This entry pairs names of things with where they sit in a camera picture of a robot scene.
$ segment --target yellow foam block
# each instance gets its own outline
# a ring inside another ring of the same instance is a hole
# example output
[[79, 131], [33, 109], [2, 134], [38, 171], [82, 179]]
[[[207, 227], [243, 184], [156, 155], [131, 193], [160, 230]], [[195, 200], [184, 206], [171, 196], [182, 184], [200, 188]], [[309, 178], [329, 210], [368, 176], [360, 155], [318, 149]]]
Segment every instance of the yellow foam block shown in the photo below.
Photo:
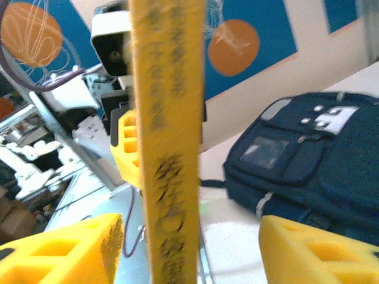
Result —
[[154, 284], [196, 283], [204, 0], [130, 0], [140, 185]]
[[111, 146], [111, 151], [121, 177], [141, 188], [135, 110], [127, 111], [118, 120], [118, 145]]
[[379, 247], [275, 216], [259, 245], [269, 284], [377, 284]]
[[120, 214], [6, 243], [0, 246], [0, 283], [110, 284], [122, 243]]

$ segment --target white buttons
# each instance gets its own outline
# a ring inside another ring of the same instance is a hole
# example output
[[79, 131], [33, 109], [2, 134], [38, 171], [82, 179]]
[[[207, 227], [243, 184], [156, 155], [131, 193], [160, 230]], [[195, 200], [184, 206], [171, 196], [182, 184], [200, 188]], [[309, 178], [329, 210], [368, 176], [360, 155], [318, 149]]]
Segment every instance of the white buttons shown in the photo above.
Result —
[[310, 121], [310, 118], [309, 118], [309, 117], [307, 117], [307, 118], [303, 118], [303, 119], [301, 120], [301, 124], [307, 124], [309, 121]]
[[327, 123], [324, 122], [324, 121], [320, 121], [320, 122], [318, 122], [318, 123], [316, 124], [316, 127], [317, 127], [317, 128], [323, 128], [323, 127], [325, 127], [325, 126], [327, 126]]
[[314, 112], [319, 112], [319, 111], [321, 111], [323, 108], [324, 108], [323, 105], [316, 105], [316, 106], [314, 107], [313, 111], [314, 111]]
[[338, 112], [340, 112], [341, 110], [338, 109], [338, 108], [332, 108], [331, 110], [329, 110], [329, 114], [337, 114]]

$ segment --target blue poster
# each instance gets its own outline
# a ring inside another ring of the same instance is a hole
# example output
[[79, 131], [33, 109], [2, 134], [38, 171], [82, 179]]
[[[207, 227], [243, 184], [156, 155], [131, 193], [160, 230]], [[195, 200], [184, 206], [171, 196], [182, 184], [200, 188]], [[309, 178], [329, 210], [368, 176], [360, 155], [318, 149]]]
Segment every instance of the blue poster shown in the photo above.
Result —
[[329, 33], [350, 24], [358, 18], [355, 0], [324, 0]]
[[206, 99], [296, 52], [283, 0], [208, 0]]
[[91, 33], [70, 0], [11, 0], [1, 40], [35, 83], [99, 63]]

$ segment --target orange circle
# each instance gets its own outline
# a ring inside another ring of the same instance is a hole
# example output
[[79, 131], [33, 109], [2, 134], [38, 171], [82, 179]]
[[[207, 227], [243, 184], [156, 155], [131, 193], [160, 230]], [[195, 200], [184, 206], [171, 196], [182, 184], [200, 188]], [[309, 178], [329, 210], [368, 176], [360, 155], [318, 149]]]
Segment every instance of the orange circle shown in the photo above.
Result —
[[258, 50], [256, 30], [248, 22], [232, 19], [215, 30], [208, 46], [208, 58], [219, 74], [235, 76], [251, 65]]
[[50, 64], [63, 43], [57, 21], [44, 9], [25, 2], [8, 4], [0, 37], [16, 59], [31, 67]]

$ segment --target cardboard box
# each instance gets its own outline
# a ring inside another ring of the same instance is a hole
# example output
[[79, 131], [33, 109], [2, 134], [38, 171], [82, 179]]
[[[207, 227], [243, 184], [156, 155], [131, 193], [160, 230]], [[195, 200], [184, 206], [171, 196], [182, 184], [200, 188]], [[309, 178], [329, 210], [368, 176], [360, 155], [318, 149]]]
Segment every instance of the cardboard box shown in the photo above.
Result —
[[8, 242], [27, 237], [37, 224], [28, 210], [13, 208], [0, 224], [0, 241]]
[[12, 207], [18, 208], [18, 209], [23, 209], [23, 210], [28, 210], [27, 206], [18, 200], [12, 200]]
[[0, 222], [8, 215], [12, 210], [12, 202], [5, 197], [7, 190], [0, 186]]

